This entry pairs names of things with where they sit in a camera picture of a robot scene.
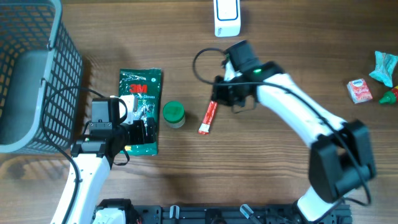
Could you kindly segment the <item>green lid jar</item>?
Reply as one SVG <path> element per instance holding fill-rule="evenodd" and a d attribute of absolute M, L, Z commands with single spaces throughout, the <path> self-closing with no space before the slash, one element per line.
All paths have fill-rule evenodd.
<path fill-rule="evenodd" d="M 185 123 L 185 108 L 179 101 L 166 103 L 162 111 L 166 123 L 171 128 L 180 128 Z"/>

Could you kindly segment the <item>red sachet stick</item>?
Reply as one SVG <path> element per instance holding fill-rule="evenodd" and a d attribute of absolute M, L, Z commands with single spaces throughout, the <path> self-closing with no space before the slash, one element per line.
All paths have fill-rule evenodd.
<path fill-rule="evenodd" d="M 198 130 L 199 134 L 207 135 L 210 133 L 211 124 L 215 117 L 217 106 L 218 106 L 217 102 L 210 101 L 208 109 L 205 113 L 205 117 L 203 118 L 203 121 L 199 127 Z"/>

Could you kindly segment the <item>green 3M gloves packet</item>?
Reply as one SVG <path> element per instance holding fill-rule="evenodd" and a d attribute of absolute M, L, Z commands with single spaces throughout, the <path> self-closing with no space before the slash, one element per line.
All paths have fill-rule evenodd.
<path fill-rule="evenodd" d="M 135 120 L 154 118 L 157 139 L 155 143 L 127 145 L 128 154 L 133 156 L 154 156 L 158 154 L 159 107 L 162 93 L 162 71 L 159 68 L 126 69 L 119 71 L 119 97 L 134 95 L 138 98 Z"/>

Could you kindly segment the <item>red tissue packet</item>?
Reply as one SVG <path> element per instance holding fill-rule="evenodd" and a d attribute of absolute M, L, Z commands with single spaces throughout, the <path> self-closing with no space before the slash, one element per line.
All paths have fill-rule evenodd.
<path fill-rule="evenodd" d="M 348 82 L 347 89 L 354 104 L 364 103 L 373 98 L 369 87 L 363 78 Z"/>

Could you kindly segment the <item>teal wipes packet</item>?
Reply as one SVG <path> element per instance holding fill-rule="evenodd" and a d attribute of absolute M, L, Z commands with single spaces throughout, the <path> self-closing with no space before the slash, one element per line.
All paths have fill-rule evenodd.
<path fill-rule="evenodd" d="M 397 65 L 397 56 L 375 51 L 375 69 L 369 76 L 387 87 L 392 87 L 392 75 Z"/>

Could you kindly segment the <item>red yellow sauce bottle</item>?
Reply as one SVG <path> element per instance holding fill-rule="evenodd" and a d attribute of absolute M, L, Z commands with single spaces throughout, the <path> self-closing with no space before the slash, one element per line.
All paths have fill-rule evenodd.
<path fill-rule="evenodd" d="M 387 91 L 383 97 L 379 100 L 379 104 L 389 104 L 393 105 L 397 103 L 397 91 L 398 86 L 395 86 L 391 90 Z"/>

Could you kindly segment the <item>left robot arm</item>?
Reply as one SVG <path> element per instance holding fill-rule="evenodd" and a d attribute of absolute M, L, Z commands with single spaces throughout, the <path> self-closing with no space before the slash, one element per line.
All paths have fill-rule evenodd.
<path fill-rule="evenodd" d="M 157 154 L 157 121 L 135 95 L 95 98 L 89 133 L 71 148 L 71 168 L 52 223 L 141 223 L 129 199 L 98 201 L 114 159 Z"/>

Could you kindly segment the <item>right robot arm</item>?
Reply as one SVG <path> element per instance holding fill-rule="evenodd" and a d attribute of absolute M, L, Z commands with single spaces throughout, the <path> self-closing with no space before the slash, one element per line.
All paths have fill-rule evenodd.
<path fill-rule="evenodd" d="M 369 129 L 359 120 L 347 122 L 304 93 L 275 62 L 262 63 L 244 40 L 221 53 L 225 69 L 217 76 L 213 98 L 220 104 L 243 107 L 253 96 L 284 120 L 310 150 L 310 188 L 295 206 L 307 223 L 331 214 L 347 195 L 376 176 Z"/>

